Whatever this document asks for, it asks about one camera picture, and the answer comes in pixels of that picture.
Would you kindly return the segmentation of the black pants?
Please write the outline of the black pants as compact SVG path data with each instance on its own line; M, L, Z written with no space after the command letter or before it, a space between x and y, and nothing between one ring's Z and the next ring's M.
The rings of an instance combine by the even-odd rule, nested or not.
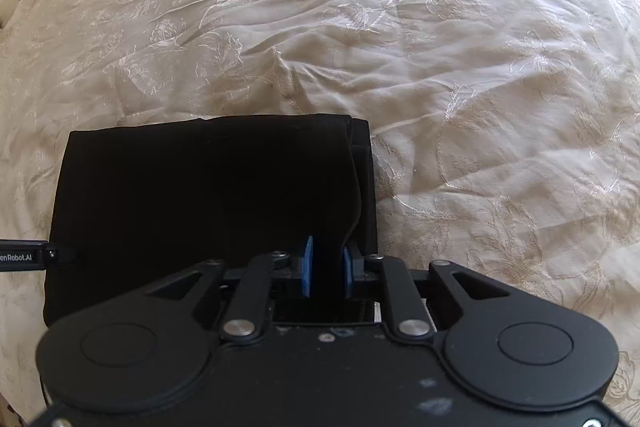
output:
M344 251L378 248L367 121L347 115L235 116L68 137L50 241L43 320L219 259L310 252L308 294L347 293Z

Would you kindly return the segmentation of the cream embroidered bedspread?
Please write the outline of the cream embroidered bedspread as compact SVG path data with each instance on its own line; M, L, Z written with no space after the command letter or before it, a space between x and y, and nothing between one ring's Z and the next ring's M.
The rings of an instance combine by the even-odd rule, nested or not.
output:
M372 128L386 254L601 321L639 421L639 0L22 0L1 233L43 239L70 132L240 114Z

